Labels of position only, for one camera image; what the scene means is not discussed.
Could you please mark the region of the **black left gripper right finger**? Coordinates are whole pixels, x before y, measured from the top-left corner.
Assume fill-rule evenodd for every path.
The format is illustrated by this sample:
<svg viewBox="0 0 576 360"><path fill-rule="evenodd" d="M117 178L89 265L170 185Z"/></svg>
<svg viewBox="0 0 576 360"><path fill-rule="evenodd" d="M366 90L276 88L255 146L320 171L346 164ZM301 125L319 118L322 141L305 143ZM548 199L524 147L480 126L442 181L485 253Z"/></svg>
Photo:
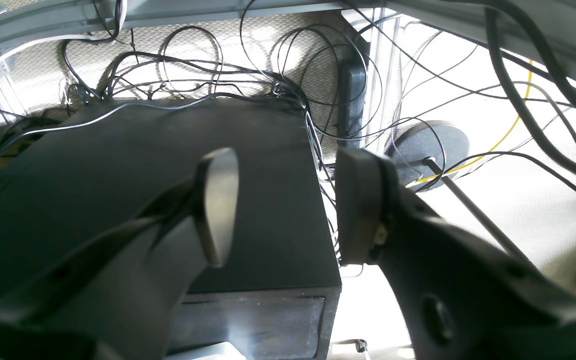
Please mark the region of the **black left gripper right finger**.
<svg viewBox="0 0 576 360"><path fill-rule="evenodd" d="M446 222L394 164L364 149L336 157L345 265L377 265L418 360L576 360L576 296Z"/></svg>

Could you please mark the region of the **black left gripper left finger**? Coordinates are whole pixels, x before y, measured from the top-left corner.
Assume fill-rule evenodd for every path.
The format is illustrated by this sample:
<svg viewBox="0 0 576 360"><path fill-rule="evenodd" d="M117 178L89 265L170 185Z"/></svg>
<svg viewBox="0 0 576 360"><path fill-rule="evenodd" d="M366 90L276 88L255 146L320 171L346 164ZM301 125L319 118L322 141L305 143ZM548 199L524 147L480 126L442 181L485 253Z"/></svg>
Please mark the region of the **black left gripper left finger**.
<svg viewBox="0 0 576 360"><path fill-rule="evenodd" d="M235 150L0 297L0 360L160 360L189 286L226 264L240 184Z"/></svg>

